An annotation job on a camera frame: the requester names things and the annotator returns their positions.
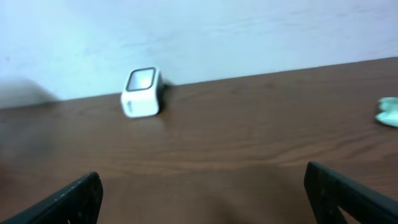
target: brown tabletop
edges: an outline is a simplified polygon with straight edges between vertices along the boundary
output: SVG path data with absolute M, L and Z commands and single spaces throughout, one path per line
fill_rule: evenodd
M 318 161 L 398 199 L 398 59 L 177 86 L 158 116 L 119 95 L 0 111 L 0 220 L 91 170 L 98 223 L 315 223 L 303 187 Z

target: wooden table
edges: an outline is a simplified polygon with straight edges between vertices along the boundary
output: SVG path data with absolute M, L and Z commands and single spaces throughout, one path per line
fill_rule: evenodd
M 119 95 L 0 111 L 0 220 L 90 170 L 98 223 L 315 223 L 303 187 L 321 162 L 398 199 L 398 59 L 182 85 L 158 116 Z

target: watch screen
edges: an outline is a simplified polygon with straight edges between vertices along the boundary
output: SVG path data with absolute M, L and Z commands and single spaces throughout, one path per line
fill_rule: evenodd
M 143 68 L 131 73 L 127 91 L 145 90 L 152 86 L 155 68 Z

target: black object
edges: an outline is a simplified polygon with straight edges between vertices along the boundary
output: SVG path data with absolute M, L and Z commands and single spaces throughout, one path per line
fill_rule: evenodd
M 338 207 L 360 223 L 398 223 L 398 202 L 319 163 L 308 163 L 304 186 L 319 224 L 347 223 Z
M 102 196 L 100 177 L 92 172 L 0 224 L 95 224 Z

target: white wall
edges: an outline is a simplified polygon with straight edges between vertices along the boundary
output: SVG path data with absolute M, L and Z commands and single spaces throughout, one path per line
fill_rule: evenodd
M 0 88 L 59 100 L 120 92 L 151 64 L 183 84 L 397 53 L 396 0 L 0 1 Z

